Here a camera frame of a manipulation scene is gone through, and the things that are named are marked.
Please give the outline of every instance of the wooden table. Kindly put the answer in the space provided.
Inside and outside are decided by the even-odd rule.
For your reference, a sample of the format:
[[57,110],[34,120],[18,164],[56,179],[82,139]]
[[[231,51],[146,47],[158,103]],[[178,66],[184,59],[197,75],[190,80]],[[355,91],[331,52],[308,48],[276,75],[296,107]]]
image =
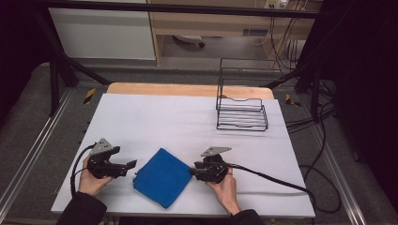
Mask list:
[[[272,91],[263,87],[225,86],[223,92],[230,98],[262,98],[274,99]],[[159,96],[191,96],[216,97],[216,85],[160,84],[114,82],[109,85],[108,94],[159,95]]]

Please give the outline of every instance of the finger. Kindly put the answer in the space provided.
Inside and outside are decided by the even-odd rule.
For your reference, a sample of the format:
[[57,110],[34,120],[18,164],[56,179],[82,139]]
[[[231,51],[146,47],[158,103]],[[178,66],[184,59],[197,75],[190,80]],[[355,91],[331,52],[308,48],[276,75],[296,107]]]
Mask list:
[[206,185],[211,188],[214,188],[216,184],[214,184],[213,182],[206,182]]
[[114,178],[112,176],[105,176],[102,179],[100,179],[101,183],[103,183],[104,185],[108,184],[109,182],[111,182]]
[[87,156],[84,160],[83,160],[83,168],[87,167],[88,164],[88,159],[90,158],[90,156]]

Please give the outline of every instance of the white cabinet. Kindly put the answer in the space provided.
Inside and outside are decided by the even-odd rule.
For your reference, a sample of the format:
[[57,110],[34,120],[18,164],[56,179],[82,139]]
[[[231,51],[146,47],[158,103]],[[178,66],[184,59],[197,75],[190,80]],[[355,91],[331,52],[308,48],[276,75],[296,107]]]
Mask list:
[[69,57],[155,60],[147,12],[63,8],[50,8],[50,12]]

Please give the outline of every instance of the black wire rack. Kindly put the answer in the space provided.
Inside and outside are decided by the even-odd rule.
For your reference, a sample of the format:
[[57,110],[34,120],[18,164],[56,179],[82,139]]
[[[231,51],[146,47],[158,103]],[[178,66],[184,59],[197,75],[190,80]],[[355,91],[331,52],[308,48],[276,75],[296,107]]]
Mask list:
[[[277,68],[260,67],[224,67],[226,60],[238,61],[258,61],[262,64],[276,63]],[[237,78],[225,77],[225,72],[237,74]],[[245,74],[259,73],[260,78],[245,77]],[[266,131],[268,129],[268,119],[266,109],[261,98],[232,98],[223,92],[226,83],[243,84],[258,83],[262,81],[275,81],[277,79],[264,78],[265,74],[275,74],[281,77],[282,71],[277,61],[257,60],[257,59],[235,59],[222,58],[220,62],[219,83],[217,90],[217,129]]]

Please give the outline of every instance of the wrist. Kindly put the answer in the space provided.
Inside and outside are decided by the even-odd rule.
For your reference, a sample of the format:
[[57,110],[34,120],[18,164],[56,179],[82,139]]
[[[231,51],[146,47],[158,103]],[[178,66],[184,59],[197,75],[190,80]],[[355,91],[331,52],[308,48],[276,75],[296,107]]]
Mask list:
[[224,206],[224,208],[225,208],[225,211],[228,213],[228,215],[232,215],[232,216],[241,211],[241,209],[239,208],[237,203],[227,204]]

